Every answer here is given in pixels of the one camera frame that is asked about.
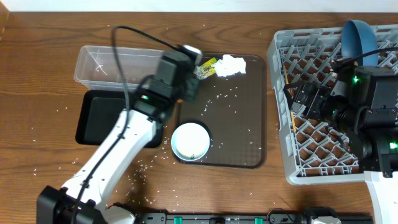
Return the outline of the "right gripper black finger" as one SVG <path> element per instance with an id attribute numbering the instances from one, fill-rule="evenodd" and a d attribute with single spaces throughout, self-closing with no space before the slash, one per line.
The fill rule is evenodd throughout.
<path id="1" fill-rule="evenodd" d="M 289 110 L 290 110 L 290 111 L 293 111 L 293 110 L 294 110 L 294 109 L 293 109 L 293 103 L 294 103 L 294 101 L 293 101 L 292 95 L 290 94 L 289 90 L 286 89 L 286 88 L 283 89 L 283 92 L 284 92 L 284 95 L 285 95 L 285 97 L 286 97 Z"/>
<path id="2" fill-rule="evenodd" d="M 290 89 L 298 88 L 304 84 L 306 84 L 306 81 L 304 81 L 304 80 L 299 80 L 297 82 L 288 83 L 288 84 L 284 85 L 283 91 L 289 91 Z"/>

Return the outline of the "yellow foil snack wrapper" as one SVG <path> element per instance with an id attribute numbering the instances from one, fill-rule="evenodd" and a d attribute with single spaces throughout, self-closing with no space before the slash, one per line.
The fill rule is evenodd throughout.
<path id="1" fill-rule="evenodd" d="M 213 65 L 217 62 L 216 58 L 211 58 L 204 64 L 200 66 L 196 66 L 194 70 L 194 74 L 197 79 L 199 80 L 204 80 L 213 74 L 216 73 L 216 70 L 214 69 Z"/>

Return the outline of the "white tissue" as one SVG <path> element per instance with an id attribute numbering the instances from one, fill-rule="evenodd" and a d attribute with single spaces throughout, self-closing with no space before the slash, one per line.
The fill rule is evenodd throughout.
<path id="1" fill-rule="evenodd" d="M 212 65 L 219 77 L 227 77 L 236 73 L 246 74 L 246 61 L 242 57 L 224 54 L 222 59 Z"/>

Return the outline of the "light blue rice bowl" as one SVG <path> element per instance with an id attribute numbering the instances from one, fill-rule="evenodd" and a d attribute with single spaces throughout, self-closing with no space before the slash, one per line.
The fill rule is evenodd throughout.
<path id="1" fill-rule="evenodd" d="M 201 159 L 210 148 L 209 132 L 198 123 L 181 124 L 171 138 L 173 153 L 182 161 Z"/>

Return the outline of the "large blue bowl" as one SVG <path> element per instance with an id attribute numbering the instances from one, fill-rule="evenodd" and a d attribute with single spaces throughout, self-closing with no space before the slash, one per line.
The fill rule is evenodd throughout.
<path id="1" fill-rule="evenodd" d="M 355 58 L 377 49 L 376 36 L 369 24 L 359 20 L 344 24 L 341 37 L 341 54 L 344 58 Z"/>

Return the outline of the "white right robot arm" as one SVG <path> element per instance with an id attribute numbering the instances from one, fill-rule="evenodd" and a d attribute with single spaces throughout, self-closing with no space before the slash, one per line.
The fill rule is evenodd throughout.
<path id="1" fill-rule="evenodd" d="M 333 88 L 286 84 L 289 110 L 347 135 L 373 203 L 376 223 L 397 223 L 397 75 L 388 68 L 350 65 Z"/>

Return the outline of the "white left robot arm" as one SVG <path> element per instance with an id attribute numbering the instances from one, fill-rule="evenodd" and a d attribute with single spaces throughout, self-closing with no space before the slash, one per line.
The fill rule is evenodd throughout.
<path id="1" fill-rule="evenodd" d="M 162 54 L 157 71 L 143 78 L 133 93 L 125 91 L 126 107 L 87 163 L 61 189 L 47 186 L 37 198 L 37 223 L 134 223 L 123 205 L 106 206 L 132 160 L 153 140 L 178 100 L 194 99 L 194 74 L 203 54 L 189 45 Z"/>

